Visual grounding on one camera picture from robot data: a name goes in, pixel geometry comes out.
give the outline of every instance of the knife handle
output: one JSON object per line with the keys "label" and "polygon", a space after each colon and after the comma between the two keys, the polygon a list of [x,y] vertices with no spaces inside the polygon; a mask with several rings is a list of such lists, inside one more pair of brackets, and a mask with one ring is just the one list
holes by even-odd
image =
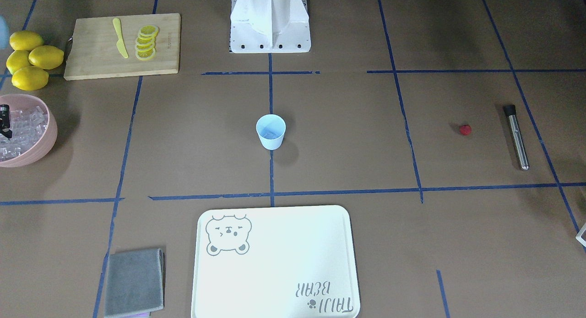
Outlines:
{"label": "knife handle", "polygon": [[116,30],[116,34],[118,38],[122,38],[122,26],[120,25],[120,18],[115,18],[112,20],[112,24],[114,25],[114,29]]}

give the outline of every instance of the gray towel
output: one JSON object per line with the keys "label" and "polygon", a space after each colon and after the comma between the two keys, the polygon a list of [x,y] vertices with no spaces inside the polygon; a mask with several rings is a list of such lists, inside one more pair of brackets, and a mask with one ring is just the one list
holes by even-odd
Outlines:
{"label": "gray towel", "polygon": [[106,277],[105,318],[163,309],[164,269],[160,248],[111,255]]}

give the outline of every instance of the knife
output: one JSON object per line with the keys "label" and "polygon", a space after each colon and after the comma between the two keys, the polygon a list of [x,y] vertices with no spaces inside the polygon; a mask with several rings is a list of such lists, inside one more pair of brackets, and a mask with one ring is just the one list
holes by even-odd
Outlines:
{"label": "knife", "polygon": [[118,35],[116,48],[120,52],[120,55],[122,55],[124,58],[128,58],[128,53],[126,52],[124,40],[122,39],[122,26],[120,25],[120,18],[113,19],[112,24],[114,25],[114,29],[116,30],[116,34]]}

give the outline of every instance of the logo on cutting board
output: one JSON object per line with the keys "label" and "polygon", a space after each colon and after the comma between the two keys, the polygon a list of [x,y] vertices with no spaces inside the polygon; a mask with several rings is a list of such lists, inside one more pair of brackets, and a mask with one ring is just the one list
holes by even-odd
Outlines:
{"label": "logo on cutting board", "polygon": [[295,297],[305,297],[309,300],[306,306],[319,313],[346,313],[354,311],[351,297],[331,297],[331,282],[298,283]]}
{"label": "logo on cutting board", "polygon": [[206,224],[206,232],[210,243],[207,245],[207,253],[211,256],[218,255],[221,251],[236,251],[243,255],[249,251],[249,232],[252,223],[246,216],[238,218],[222,216],[209,220]]}

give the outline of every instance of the pink bowl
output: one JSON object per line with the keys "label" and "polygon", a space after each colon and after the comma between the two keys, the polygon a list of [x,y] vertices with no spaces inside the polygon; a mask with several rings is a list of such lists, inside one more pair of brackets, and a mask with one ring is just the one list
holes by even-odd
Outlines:
{"label": "pink bowl", "polygon": [[57,139],[57,122],[47,105],[40,98],[26,94],[8,94],[0,96],[0,104],[10,105],[10,110],[27,110],[39,106],[49,116],[47,130],[38,142],[20,156],[0,162],[0,167],[20,167],[32,164],[44,157],[55,144]]}

